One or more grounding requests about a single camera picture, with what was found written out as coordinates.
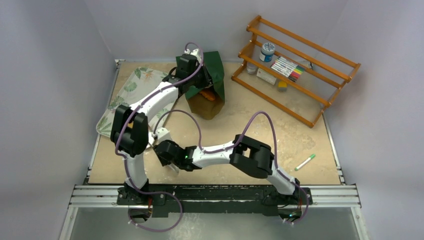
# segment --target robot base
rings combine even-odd
[[[313,203],[311,190],[303,188]],[[281,205],[297,205],[307,197],[298,188],[293,195],[283,195],[272,185],[219,185],[219,184],[149,184],[141,189],[145,192],[168,192],[175,195],[182,204],[184,213],[243,214],[255,213],[264,216],[289,218],[292,210],[279,211]],[[118,205],[147,205],[152,198],[152,217],[166,218],[168,213],[179,213],[180,208],[174,198],[166,194],[143,195],[124,184],[118,189]]]

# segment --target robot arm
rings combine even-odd
[[[280,194],[292,195],[295,186],[293,176],[288,175],[280,166],[278,170],[289,179],[278,174],[274,164],[274,154],[271,147],[263,142],[244,136],[238,146],[224,150],[232,146],[240,135],[236,135],[233,141],[222,145],[200,148],[199,146],[188,146],[181,148],[172,140],[164,140],[153,149],[162,166],[175,165],[186,171],[199,170],[211,165],[231,164],[245,174],[257,178],[266,179]]]
[[[139,189],[147,182],[143,152],[149,142],[149,120],[166,105],[186,93],[190,86],[204,88],[210,85],[211,78],[206,68],[202,67],[201,71],[187,82],[173,86],[174,83],[186,78],[198,67],[199,62],[196,54],[197,51],[194,50],[190,54],[183,54],[181,56],[177,63],[175,75],[171,75],[170,73],[152,92],[160,91],[159,93],[153,94],[153,96],[151,96],[151,93],[131,106],[120,105],[116,109],[110,135],[110,139],[115,144],[131,112],[142,102],[145,102],[145,99],[149,98],[138,109],[136,115],[131,120],[133,122],[132,128],[127,127],[125,129],[118,146],[118,149],[127,157],[126,171],[131,176],[135,187]],[[236,135],[233,141],[222,145],[205,147],[203,149],[199,146],[182,148],[171,140],[169,132],[165,128],[158,129],[155,134],[158,145],[155,145],[153,149],[163,166],[175,165],[179,169],[193,171],[210,165],[231,164],[253,178],[267,179],[275,186],[280,194],[292,195],[295,191],[295,186],[291,183],[295,182],[295,178],[288,175],[282,168],[275,168],[274,154],[271,153],[271,147],[263,142],[244,136],[239,145],[232,149],[224,150],[238,140],[239,135]],[[245,153],[248,149],[250,149],[250,154],[247,156]],[[214,150],[223,151],[207,153]],[[278,174],[277,170],[283,173],[285,177]]]

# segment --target wooden rack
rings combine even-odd
[[[260,31],[257,27],[259,26],[259,24],[265,24],[275,30],[278,30],[279,32],[293,38],[296,39],[299,42],[302,42],[318,51],[320,51],[321,53],[324,53],[350,67],[352,67],[352,71],[350,72],[349,75],[344,74],[343,72],[295,49],[294,47],[291,47],[287,44],[285,44],[284,42]],[[340,56],[326,48],[323,48],[319,45],[317,45],[316,43],[313,43],[287,29],[284,29],[268,20],[263,19],[260,15],[256,16],[248,25],[246,30],[248,32],[252,33],[252,36],[250,38],[250,41],[247,43],[246,46],[244,46],[241,51],[238,53],[238,57],[243,59],[243,63],[242,65],[234,72],[234,74],[231,76],[231,79],[233,81],[236,81],[237,83],[241,84],[242,86],[244,86],[245,88],[249,89],[250,91],[252,91],[253,93],[259,95],[260,97],[262,97],[263,99],[267,100],[268,102],[270,102],[271,104],[275,105],[276,107],[280,108],[281,110],[285,111],[286,113],[292,115],[293,117],[295,117],[296,119],[298,119],[299,121],[301,121],[302,123],[306,124],[307,126],[309,126],[310,128],[312,128],[317,121],[319,120],[319,118],[321,117],[321,115],[323,114],[323,112],[329,107],[331,106],[331,104],[334,102],[334,100],[336,99],[337,95],[339,94],[339,92],[342,90],[342,88],[345,86],[345,84],[349,83],[352,78],[355,76],[355,74],[357,73],[359,67],[361,66],[360,63],[355,63],[347,58],[344,58],[343,56]],[[317,95],[316,93],[312,92],[309,89],[306,89],[305,87],[297,84],[296,82],[291,81],[290,79],[288,79],[287,77],[277,73],[276,71],[272,70],[271,68],[263,65],[260,63],[260,61],[258,60],[254,60],[252,59],[252,55],[253,55],[253,50],[255,48],[255,46],[258,47],[262,47],[262,43],[257,41],[257,37],[260,36],[262,38],[264,38],[265,40],[272,42],[274,44],[276,44],[277,46],[282,47],[285,50],[288,50],[289,52],[311,62],[312,64],[321,67],[322,69],[334,74],[335,76],[341,78],[343,80],[342,83],[338,83],[334,80],[331,80],[330,78],[320,74],[319,72],[312,70],[310,68],[308,68],[307,66],[304,66],[300,63],[298,63],[297,61],[293,60],[292,58],[282,54],[281,52],[275,51],[274,55],[276,56],[282,56],[290,61],[292,61],[293,63],[303,67],[305,69],[305,72],[313,75],[314,77],[317,77],[318,79],[324,81],[325,83],[335,87],[335,91],[332,94],[332,96],[329,99],[324,99],[323,97]],[[316,116],[316,118],[314,119],[314,121],[309,121],[306,118],[302,117],[301,115],[299,115],[298,113],[290,110],[289,108],[287,108],[286,106],[282,105],[281,103],[279,103],[278,101],[276,101],[275,99],[273,99],[271,96],[268,96],[264,93],[262,93],[260,90],[256,89],[255,87],[249,85],[248,83],[246,83],[245,81],[241,80],[240,78],[238,78],[238,76],[240,75],[240,73],[246,68],[247,63],[252,63],[254,65],[256,65],[258,68],[263,69],[264,71],[266,71],[267,73],[269,73],[270,75],[276,77],[278,80],[284,81],[286,82],[288,85],[292,86],[293,88],[296,88],[297,90],[301,91],[302,93],[310,96],[311,98],[315,99],[316,101],[318,101],[319,103],[321,103],[321,111],[319,112],[318,116]]]

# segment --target green marker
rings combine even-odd
[[[309,161],[311,161],[313,158],[315,158],[315,154],[312,154],[310,157],[308,157],[304,162],[302,162],[299,166],[297,166],[294,170],[298,171],[301,169],[305,164],[307,164]]]

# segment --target leaf-patterned towel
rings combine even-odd
[[[129,76],[118,94],[110,101],[106,111],[101,116],[95,129],[101,135],[106,137],[111,136],[112,122],[115,117],[116,108],[121,105],[131,105],[141,100],[147,94],[152,92],[168,74],[162,71],[157,71],[147,67],[139,67]],[[148,123],[150,128],[154,128],[162,114],[172,109],[175,102],[168,104],[164,109],[159,111],[153,119]],[[162,126],[167,117],[164,117],[159,126]]]

